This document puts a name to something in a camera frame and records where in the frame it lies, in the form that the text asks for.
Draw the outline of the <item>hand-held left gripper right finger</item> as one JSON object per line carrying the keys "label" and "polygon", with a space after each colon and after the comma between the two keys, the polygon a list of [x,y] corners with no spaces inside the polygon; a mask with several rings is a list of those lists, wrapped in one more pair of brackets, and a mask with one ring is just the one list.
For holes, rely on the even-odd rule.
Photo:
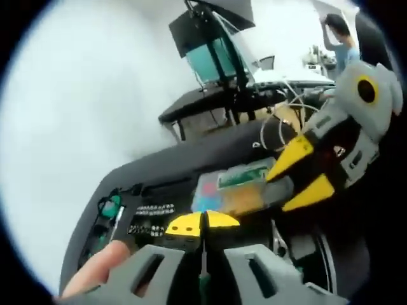
{"label": "hand-held left gripper right finger", "polygon": [[205,213],[207,270],[221,304],[347,304],[314,283],[263,244],[239,246],[242,227],[220,212]]}

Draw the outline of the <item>person's left hand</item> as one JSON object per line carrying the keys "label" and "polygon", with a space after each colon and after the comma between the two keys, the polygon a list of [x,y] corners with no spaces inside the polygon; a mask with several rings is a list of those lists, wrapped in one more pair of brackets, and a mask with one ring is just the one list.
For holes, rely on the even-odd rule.
{"label": "person's left hand", "polygon": [[127,245],[118,240],[110,242],[102,250],[93,255],[71,278],[62,298],[68,298],[86,292],[97,285],[107,282],[109,272],[130,257]]}

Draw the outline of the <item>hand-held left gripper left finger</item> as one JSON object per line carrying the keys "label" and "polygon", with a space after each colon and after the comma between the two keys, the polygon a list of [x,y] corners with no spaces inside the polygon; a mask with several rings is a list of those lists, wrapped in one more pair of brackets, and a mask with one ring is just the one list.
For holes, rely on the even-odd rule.
{"label": "hand-held left gripper left finger", "polygon": [[196,304],[200,301],[201,212],[170,222],[161,245],[145,245],[107,282],[57,304]]}

